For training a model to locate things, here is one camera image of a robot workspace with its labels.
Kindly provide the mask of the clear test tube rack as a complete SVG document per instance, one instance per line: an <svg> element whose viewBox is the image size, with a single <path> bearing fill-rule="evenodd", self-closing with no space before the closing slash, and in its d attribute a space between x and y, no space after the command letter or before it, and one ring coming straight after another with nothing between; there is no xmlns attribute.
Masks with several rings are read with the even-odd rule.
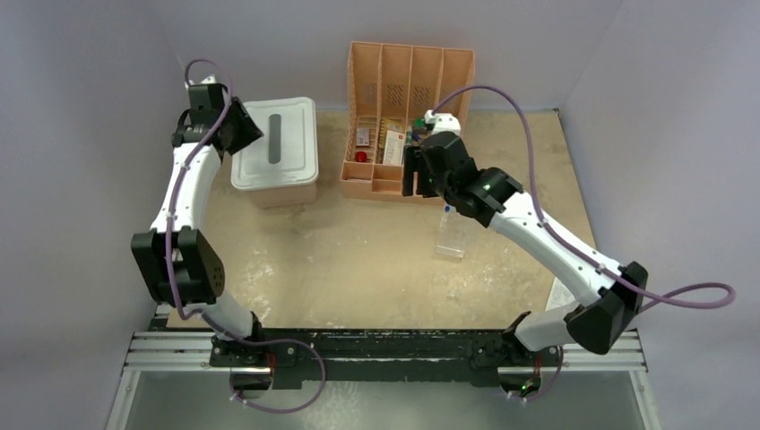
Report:
<svg viewBox="0 0 760 430"><path fill-rule="evenodd" d="M470 237L471 219L461 215L453 206L441 217L436 237L436 252L446 257L462 259Z"/></svg>

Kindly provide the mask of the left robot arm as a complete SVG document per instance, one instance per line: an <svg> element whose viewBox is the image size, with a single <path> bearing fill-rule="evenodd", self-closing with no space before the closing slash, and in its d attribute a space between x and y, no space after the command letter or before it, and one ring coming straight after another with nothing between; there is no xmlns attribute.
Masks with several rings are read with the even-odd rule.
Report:
<svg viewBox="0 0 760 430"><path fill-rule="evenodd" d="M221 258L201 228L214 178L227 155L263 133L228 86L189 83L189 107L172 135L172 169L159 212L149 229L133 235L132 255L151 298L172 305L179 318L200 318L244 366L257 366L267 342L257 316L225 290Z"/></svg>

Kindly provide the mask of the white plastic lid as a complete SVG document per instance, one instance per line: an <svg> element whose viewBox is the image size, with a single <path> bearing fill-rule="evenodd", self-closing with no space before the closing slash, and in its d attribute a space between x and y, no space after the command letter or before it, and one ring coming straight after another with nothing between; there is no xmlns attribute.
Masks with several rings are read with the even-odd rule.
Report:
<svg viewBox="0 0 760 430"><path fill-rule="evenodd" d="M232 157L230 183L249 192L313 184L319 172L315 102L295 97L243 106L263 136Z"/></svg>

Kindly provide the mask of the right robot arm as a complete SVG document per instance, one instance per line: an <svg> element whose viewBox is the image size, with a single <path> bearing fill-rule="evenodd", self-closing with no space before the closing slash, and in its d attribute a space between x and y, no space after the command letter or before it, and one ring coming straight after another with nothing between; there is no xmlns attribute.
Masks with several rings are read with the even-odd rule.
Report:
<svg viewBox="0 0 760 430"><path fill-rule="evenodd" d="M503 334L503 351L523 365L547 347L576 343L605 355L638 314L642 298L625 281L644 288L647 270L596 254L586 262L548 231L532 196L500 168L478 168L455 133L436 133L405 148L402 193L439 196L463 217L512 240L549 269L574 301L540 314L521 314Z"/></svg>

